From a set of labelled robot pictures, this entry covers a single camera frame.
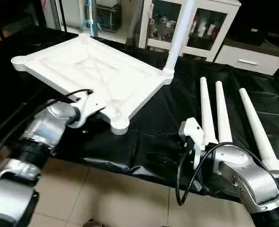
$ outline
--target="white plastic frame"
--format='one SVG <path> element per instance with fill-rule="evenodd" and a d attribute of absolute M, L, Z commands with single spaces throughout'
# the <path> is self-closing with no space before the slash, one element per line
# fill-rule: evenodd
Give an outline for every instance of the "white plastic frame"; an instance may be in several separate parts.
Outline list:
<path fill-rule="evenodd" d="M 57 91 L 67 94 L 90 88 L 107 102 L 103 119 L 115 133 L 126 132 L 129 120 L 163 86 L 170 84 L 189 26 L 194 0 L 187 0 L 163 70 L 80 34 L 47 49 L 11 59 L 16 70 L 27 71 Z"/>

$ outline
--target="drawer handle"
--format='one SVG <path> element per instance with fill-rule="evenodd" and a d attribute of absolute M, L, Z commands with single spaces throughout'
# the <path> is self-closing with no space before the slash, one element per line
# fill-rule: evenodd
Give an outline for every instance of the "drawer handle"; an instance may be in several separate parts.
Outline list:
<path fill-rule="evenodd" d="M 253 61 L 247 61 L 247 60 L 243 60 L 243 59 L 239 59 L 239 62 L 245 63 L 245 64 L 250 64 L 250 65 L 258 65 L 258 63 L 253 62 Z"/>

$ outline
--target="table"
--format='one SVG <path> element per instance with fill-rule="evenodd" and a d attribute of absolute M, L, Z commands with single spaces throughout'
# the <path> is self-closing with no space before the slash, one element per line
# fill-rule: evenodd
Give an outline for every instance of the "table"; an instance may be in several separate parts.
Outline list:
<path fill-rule="evenodd" d="M 10 59 L 75 36 L 34 26 L 0 42 L 0 123 L 12 111 L 21 109 L 19 115 L 0 131 L 0 138 L 37 105 L 62 96 L 30 74 L 15 71 Z M 165 64 L 164 53 L 97 39 L 154 67 L 162 69 Z M 132 118 L 125 135 L 113 135 L 107 123 L 93 117 L 82 128 L 65 131 L 56 147 L 56 157 L 175 187 L 177 162 L 183 152 L 178 129 L 181 122 L 189 117 L 195 117 L 201 123 L 199 78 L 202 76 L 208 80 L 215 130 L 215 82 L 221 80 L 233 140 L 258 154 L 238 93 L 239 88 L 245 87 L 279 159 L 279 77 L 198 61 L 191 57 L 177 61 L 172 84 L 163 86 Z M 210 166 L 204 166 L 199 179 L 203 188 L 195 193 L 238 201 L 233 187 L 219 176 L 208 174 L 210 171 Z M 187 176 L 192 172 L 185 170 L 184 173 L 181 179 L 183 188 L 187 185 Z"/>

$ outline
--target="white cone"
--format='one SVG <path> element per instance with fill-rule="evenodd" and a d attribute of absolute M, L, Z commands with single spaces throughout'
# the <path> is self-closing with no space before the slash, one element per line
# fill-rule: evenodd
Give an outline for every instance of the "white cone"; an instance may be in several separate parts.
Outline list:
<path fill-rule="evenodd" d="M 209 91 L 205 77 L 200 78 L 200 94 L 201 94 L 201 115 L 202 115 L 202 129 L 204 132 L 203 144 L 218 143 L 215 136 L 215 129 L 213 117 L 211 114 L 211 104 L 209 98 Z"/>
<path fill-rule="evenodd" d="M 226 108 L 225 97 L 221 81 L 216 82 L 216 102 L 217 102 L 217 119 L 219 143 L 233 142 L 230 131 L 228 110 Z"/>
<path fill-rule="evenodd" d="M 254 139 L 257 143 L 263 164 L 269 169 L 275 178 L 279 178 L 279 160 L 277 159 L 260 119 L 254 109 L 254 106 L 244 88 L 239 90 L 241 99 L 251 125 Z"/>

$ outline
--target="white tube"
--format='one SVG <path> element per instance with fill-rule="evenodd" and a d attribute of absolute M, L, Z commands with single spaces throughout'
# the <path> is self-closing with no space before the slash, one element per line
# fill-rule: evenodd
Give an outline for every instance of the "white tube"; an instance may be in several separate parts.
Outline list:
<path fill-rule="evenodd" d="M 211 104 L 209 98 L 209 91 L 207 89 L 206 78 L 200 78 L 200 94 L 201 94 L 201 115 L 202 115 L 202 129 L 204 132 L 203 144 L 218 143 L 215 136 L 215 129 L 213 123 L 213 116 L 211 114 Z"/>
<path fill-rule="evenodd" d="M 254 139 L 256 140 L 258 150 L 262 158 L 262 162 L 275 178 L 279 178 L 279 160 L 277 159 L 275 152 L 271 147 L 271 143 L 268 140 L 254 106 L 245 88 L 241 88 L 239 92 L 249 120 L 249 124 L 251 125 L 254 134 Z"/>
<path fill-rule="evenodd" d="M 183 39 L 190 26 L 189 23 L 191 14 L 193 13 L 194 3 L 195 0 L 186 0 L 183 12 L 181 12 L 181 18 L 174 32 L 171 48 L 169 50 L 169 56 L 166 65 L 162 70 L 163 75 L 166 77 L 171 77 L 173 79 L 175 72 L 174 68 L 183 45 Z"/>
<path fill-rule="evenodd" d="M 226 103 L 221 81 L 216 82 L 216 102 L 219 143 L 233 142 L 228 120 L 228 110 L 226 109 Z"/>

